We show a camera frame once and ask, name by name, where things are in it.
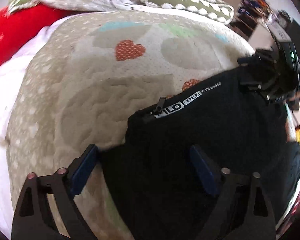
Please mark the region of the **white bed sheet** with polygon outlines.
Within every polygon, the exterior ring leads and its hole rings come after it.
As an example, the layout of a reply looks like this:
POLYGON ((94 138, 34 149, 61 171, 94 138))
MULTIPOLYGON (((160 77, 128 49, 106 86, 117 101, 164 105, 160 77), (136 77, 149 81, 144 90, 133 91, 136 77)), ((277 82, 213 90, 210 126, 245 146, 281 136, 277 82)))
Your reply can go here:
POLYGON ((101 15, 101 13, 92 12, 68 16, 57 20, 51 26, 43 27, 34 38, 26 42, 16 53, 13 53, 12 58, 5 60, 3 66, 0 67, 0 231, 8 239, 11 239, 14 215, 6 157, 8 142, 5 140, 11 111, 19 93, 26 68, 34 56, 45 46, 53 32, 63 22, 86 15, 93 20, 96 15, 101 15))

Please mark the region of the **black pants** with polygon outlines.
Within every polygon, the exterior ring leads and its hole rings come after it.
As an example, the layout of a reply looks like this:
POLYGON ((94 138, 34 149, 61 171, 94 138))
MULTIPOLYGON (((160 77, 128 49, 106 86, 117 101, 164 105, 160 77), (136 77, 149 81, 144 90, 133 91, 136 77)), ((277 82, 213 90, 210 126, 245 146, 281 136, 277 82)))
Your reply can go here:
POLYGON ((125 143, 102 154, 115 206, 135 239, 197 239, 217 199, 203 188, 190 157, 199 146, 218 167, 260 174, 275 227, 300 179, 300 146, 288 141, 284 103, 243 86, 257 68, 206 79, 129 117, 125 143))

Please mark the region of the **heart pattern quilt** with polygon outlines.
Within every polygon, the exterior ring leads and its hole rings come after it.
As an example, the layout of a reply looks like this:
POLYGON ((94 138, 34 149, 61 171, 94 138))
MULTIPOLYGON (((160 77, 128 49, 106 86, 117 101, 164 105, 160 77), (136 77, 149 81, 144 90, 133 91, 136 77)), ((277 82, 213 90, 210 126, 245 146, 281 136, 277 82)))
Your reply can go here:
POLYGON ((13 205, 30 172, 52 174, 90 144, 123 143, 136 111, 253 52, 225 25, 190 14, 117 11, 66 20, 31 60, 12 109, 6 139, 13 205))

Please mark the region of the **green polka dot pillow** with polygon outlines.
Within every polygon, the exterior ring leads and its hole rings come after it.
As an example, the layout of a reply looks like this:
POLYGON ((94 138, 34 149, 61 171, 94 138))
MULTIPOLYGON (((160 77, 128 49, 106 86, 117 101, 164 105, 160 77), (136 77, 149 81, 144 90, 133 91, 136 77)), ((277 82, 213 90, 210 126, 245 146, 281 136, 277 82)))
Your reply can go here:
POLYGON ((222 24, 229 24, 234 18, 233 6, 222 0, 137 0, 142 5, 161 8, 176 9, 195 13, 222 24))

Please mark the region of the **shoe rack with shoes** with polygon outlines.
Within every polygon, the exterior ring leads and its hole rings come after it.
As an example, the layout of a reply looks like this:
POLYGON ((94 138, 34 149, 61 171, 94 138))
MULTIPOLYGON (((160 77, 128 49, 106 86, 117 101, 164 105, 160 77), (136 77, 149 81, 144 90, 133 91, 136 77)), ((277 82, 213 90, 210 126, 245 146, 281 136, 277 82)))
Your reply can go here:
POLYGON ((266 0, 241 0, 230 27, 247 41, 257 25, 267 20, 270 14, 271 8, 266 0))

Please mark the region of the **red pillow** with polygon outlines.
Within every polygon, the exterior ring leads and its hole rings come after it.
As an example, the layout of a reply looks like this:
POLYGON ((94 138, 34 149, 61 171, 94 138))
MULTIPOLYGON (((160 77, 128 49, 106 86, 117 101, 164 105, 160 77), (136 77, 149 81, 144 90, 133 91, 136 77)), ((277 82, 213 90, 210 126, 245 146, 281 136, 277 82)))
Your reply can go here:
POLYGON ((8 61, 25 43, 34 38, 41 29, 72 14, 39 4, 35 7, 8 13, 0 10, 0 66, 8 61))

